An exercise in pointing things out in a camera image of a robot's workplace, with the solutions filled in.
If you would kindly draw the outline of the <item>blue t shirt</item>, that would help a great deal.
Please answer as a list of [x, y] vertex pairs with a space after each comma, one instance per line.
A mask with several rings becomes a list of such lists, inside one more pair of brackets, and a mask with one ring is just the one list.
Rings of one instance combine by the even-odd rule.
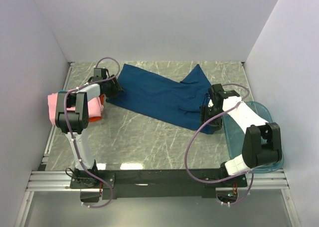
[[118, 82], [123, 91], [108, 103], [189, 130], [203, 124], [200, 108], [208, 102], [211, 84], [200, 65], [176, 82], [125, 64]]

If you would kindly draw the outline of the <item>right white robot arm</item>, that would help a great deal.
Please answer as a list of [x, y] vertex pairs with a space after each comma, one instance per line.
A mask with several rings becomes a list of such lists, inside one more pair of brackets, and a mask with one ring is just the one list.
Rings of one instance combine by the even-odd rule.
[[283, 159], [281, 130], [275, 122], [268, 122], [254, 112], [235, 91], [226, 91], [222, 84], [208, 88], [209, 100], [200, 108], [201, 124], [211, 132], [225, 126], [223, 115], [228, 115], [244, 134], [239, 154], [221, 164], [219, 182], [226, 187], [236, 181], [236, 175], [258, 167], [272, 166]]

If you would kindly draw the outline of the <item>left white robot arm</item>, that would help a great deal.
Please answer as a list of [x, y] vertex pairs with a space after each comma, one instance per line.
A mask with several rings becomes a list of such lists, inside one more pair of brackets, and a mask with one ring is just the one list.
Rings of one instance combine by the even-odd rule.
[[68, 139], [75, 168], [72, 170], [72, 181], [85, 188], [94, 188], [100, 184], [100, 176], [96, 161], [89, 149], [86, 128], [89, 124], [89, 101], [100, 96], [116, 97], [123, 89], [115, 75], [110, 75], [106, 68], [95, 68], [93, 76], [83, 88], [68, 93], [60, 91], [57, 94], [55, 110], [55, 125]]

